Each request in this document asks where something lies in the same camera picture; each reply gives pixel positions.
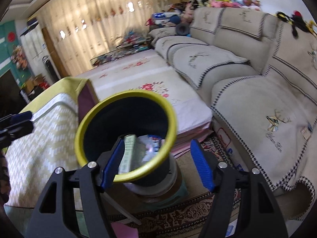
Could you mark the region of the black tower fan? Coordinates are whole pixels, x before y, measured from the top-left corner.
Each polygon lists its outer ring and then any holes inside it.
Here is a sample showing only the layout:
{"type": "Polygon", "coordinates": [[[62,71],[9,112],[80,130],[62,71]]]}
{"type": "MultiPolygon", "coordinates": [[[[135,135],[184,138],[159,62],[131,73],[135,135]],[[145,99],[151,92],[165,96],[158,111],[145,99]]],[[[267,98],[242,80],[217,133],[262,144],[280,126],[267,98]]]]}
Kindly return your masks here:
{"type": "Polygon", "coordinates": [[[57,75],[56,71],[55,71],[55,67],[53,66],[50,58],[48,55],[44,56],[42,58],[42,62],[44,63],[47,71],[49,72],[49,75],[53,81],[53,83],[56,83],[60,80],[59,76],[57,75]]]}

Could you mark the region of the toothpaste tube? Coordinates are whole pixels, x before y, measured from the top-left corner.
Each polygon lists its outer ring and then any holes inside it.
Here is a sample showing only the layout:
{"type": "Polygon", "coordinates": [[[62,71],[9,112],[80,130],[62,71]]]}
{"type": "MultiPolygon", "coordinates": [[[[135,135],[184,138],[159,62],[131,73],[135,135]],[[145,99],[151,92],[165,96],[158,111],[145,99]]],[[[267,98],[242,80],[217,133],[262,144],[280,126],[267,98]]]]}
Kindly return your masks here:
{"type": "Polygon", "coordinates": [[[136,139],[133,156],[137,167],[149,162],[159,153],[165,139],[156,135],[143,135],[136,139]]]}

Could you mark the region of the floral floor mat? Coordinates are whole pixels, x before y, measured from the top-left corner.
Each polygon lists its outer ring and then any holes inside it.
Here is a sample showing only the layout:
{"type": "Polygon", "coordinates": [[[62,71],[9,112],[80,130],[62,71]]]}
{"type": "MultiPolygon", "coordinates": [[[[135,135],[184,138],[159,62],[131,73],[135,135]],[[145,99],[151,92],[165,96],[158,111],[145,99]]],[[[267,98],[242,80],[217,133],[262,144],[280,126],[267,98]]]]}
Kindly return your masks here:
{"type": "Polygon", "coordinates": [[[101,101],[115,93],[134,89],[152,91],[167,99],[177,115],[174,157],[181,156],[192,139],[203,141],[211,134],[211,109],[154,50],[102,64],[79,77],[91,81],[101,101]]]}

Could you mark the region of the cream curtains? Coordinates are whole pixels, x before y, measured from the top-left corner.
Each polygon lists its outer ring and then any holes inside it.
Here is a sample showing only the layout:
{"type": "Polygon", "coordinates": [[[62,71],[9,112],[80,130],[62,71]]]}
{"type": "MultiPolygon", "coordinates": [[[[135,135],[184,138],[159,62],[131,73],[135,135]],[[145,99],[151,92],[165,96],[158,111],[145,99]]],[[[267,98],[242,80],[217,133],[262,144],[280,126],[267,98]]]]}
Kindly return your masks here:
{"type": "Polygon", "coordinates": [[[146,22],[167,0],[50,0],[35,16],[48,31],[70,76],[92,68],[90,60],[115,48],[130,32],[148,33],[146,22]]]}

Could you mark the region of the yellow rimmed trash bin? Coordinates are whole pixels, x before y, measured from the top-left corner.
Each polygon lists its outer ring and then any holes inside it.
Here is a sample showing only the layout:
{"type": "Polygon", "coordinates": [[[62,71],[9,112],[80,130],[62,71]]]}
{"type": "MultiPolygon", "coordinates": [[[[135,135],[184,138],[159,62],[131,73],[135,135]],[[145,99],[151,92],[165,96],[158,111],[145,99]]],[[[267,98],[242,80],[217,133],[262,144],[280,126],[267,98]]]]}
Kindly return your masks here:
{"type": "Polygon", "coordinates": [[[95,105],[82,119],[75,135],[79,165],[97,164],[97,185],[103,190],[113,183],[157,185],[170,170],[170,152],[177,136],[177,117],[172,104],[152,91],[128,90],[95,105]],[[127,173],[119,173],[124,162],[124,139],[157,138],[163,141],[147,162],[127,173]]]}

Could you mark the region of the green grey drink carton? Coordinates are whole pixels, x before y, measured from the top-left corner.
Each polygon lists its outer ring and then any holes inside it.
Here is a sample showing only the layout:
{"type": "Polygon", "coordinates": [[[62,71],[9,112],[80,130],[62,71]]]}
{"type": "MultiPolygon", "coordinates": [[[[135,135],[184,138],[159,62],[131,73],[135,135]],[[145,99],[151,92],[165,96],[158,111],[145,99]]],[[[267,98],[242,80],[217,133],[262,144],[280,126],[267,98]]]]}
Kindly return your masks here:
{"type": "Polygon", "coordinates": [[[118,174],[126,174],[130,172],[136,140],[136,135],[127,135],[124,137],[125,151],[119,165],[118,174]]]}

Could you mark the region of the pile of plush toys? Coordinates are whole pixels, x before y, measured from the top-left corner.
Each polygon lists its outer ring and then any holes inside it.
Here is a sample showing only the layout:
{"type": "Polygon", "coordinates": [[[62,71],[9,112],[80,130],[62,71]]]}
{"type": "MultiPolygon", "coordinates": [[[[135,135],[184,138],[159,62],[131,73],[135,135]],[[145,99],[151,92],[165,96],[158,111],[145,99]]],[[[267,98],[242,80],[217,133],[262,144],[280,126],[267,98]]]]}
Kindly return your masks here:
{"type": "Polygon", "coordinates": [[[181,21],[191,24],[198,8],[243,8],[261,11],[258,0],[168,0],[168,12],[178,13],[181,21]]]}

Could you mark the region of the beige sofa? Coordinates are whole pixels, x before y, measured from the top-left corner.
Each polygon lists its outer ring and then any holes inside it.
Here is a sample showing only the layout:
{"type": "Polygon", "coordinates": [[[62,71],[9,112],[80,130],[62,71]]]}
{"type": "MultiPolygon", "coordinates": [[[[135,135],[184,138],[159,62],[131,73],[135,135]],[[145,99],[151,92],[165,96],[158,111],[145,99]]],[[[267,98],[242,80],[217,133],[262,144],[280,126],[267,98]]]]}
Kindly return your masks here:
{"type": "Polygon", "coordinates": [[[256,10],[198,8],[189,36],[150,32],[153,46],[213,114],[239,170],[258,168],[284,217],[316,202],[316,37],[256,10]]]}

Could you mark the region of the black yellow plush toy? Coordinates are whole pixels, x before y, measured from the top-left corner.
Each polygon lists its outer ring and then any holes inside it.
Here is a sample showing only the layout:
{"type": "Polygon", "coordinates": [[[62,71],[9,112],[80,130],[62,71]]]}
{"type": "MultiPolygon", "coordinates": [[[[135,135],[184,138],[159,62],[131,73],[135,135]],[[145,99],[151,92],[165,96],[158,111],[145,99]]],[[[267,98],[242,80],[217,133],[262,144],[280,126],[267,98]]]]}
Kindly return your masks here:
{"type": "Polygon", "coordinates": [[[283,22],[287,22],[292,25],[292,35],[294,38],[298,37],[297,29],[300,29],[306,33],[310,33],[316,38],[316,31],[314,31],[316,23],[313,20],[310,20],[309,22],[304,21],[303,16],[299,11],[294,11],[291,16],[288,16],[283,12],[277,12],[276,16],[283,22]]]}

